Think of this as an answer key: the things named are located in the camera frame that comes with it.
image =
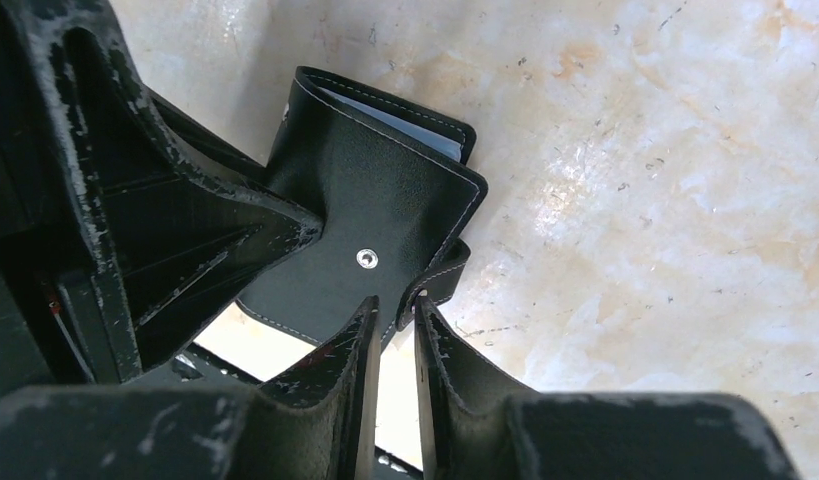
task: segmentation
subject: marble surface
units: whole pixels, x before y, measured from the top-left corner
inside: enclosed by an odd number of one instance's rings
[[[472,124],[458,331],[540,390],[740,394],[819,479],[819,0],[113,3],[145,82],[262,162],[301,64]],[[410,333],[377,440],[417,463]],[[200,342],[267,377],[309,348],[232,309]]]

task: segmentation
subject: black leather wallet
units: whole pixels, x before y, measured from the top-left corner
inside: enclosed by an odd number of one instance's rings
[[[340,76],[300,67],[261,178],[325,220],[322,238],[239,296],[250,316],[319,344],[367,296],[387,342],[417,295],[450,299],[470,255],[458,235],[488,191],[465,166],[474,130]]]

